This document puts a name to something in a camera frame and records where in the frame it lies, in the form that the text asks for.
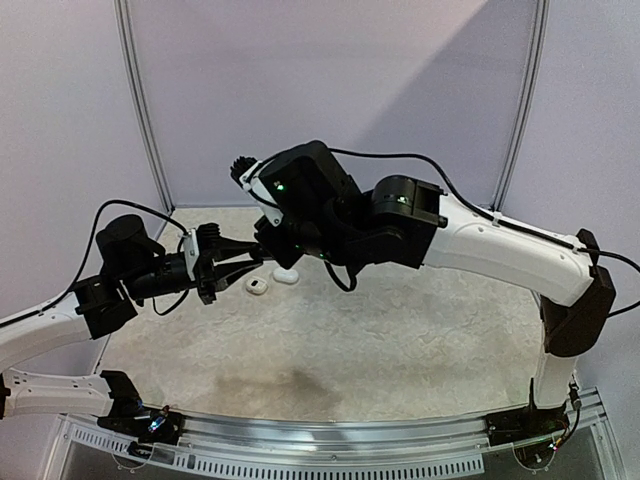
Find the black oval charging case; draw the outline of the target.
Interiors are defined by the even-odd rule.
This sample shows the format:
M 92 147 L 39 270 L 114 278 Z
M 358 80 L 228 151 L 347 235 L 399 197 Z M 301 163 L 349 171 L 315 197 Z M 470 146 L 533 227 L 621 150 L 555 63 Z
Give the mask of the black oval charging case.
M 251 249 L 250 256 L 260 262 L 275 261 L 274 256 L 261 245 L 255 245 Z

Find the white oval charging case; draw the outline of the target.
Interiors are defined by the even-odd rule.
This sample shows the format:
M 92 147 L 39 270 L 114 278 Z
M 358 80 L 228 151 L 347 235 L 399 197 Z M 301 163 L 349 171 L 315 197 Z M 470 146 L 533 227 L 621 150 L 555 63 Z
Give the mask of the white oval charging case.
M 277 267 L 272 272 L 272 278 L 278 283 L 294 285 L 299 281 L 299 273 L 295 269 Z

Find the white square charging case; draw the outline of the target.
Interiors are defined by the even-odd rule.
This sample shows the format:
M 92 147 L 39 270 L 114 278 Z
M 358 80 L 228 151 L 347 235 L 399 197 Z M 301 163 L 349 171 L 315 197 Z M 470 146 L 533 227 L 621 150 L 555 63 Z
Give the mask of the white square charging case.
M 260 296 L 268 290 L 268 283 L 258 277 L 252 277 L 245 282 L 245 289 L 248 293 Z

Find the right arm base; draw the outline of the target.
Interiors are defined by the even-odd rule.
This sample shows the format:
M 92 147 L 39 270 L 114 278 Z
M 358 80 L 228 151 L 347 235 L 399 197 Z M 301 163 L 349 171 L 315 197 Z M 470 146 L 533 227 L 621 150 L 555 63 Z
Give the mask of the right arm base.
M 483 420 L 489 444 L 496 446 L 517 443 L 560 432 L 561 435 L 550 443 L 550 448 L 557 450 L 573 435 L 579 422 L 579 412 L 582 407 L 581 398 L 571 396 L 569 403 L 576 412 L 573 423 L 569 420 L 566 403 L 560 407 L 543 409 L 536 406 L 533 398 L 530 398 L 529 403 L 524 407 L 485 415 Z

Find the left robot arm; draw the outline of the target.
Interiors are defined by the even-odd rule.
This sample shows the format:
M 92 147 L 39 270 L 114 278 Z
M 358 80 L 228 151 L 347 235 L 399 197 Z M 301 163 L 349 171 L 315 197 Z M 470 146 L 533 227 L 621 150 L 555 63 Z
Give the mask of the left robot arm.
M 184 234 L 182 250 L 169 253 L 128 214 L 96 236 L 103 265 L 72 283 L 69 292 L 31 312 L 1 322 L 1 415 L 88 414 L 111 418 L 128 434 L 148 426 L 148 412 L 128 376 L 103 371 L 89 376 L 30 374 L 17 365 L 58 347 L 97 340 L 134 319 L 145 300 L 195 290 L 204 304 L 262 265 L 260 246 L 221 236 L 204 224 Z

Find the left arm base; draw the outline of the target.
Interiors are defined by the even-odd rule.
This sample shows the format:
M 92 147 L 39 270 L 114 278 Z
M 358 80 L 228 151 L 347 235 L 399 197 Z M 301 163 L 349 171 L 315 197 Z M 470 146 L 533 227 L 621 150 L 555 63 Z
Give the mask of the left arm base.
M 135 437 L 143 444 L 176 445 L 184 423 L 185 416 L 170 406 L 148 407 L 139 398 L 116 399 L 109 413 L 97 419 L 99 427 Z

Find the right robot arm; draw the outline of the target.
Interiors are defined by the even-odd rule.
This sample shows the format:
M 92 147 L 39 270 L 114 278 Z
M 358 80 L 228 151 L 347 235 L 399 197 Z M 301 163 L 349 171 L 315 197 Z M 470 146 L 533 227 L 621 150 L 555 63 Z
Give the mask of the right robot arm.
M 578 358 L 618 315 L 604 251 L 581 230 L 561 235 L 484 210 L 450 180 L 434 185 L 391 175 L 363 191 L 339 163 L 340 150 L 314 140 L 259 161 L 239 176 L 262 210 L 257 241 L 283 268 L 303 256 L 343 268 L 356 288 L 369 265 L 455 269 L 536 292 L 543 324 L 531 403 L 517 427 L 537 436 L 568 394 Z

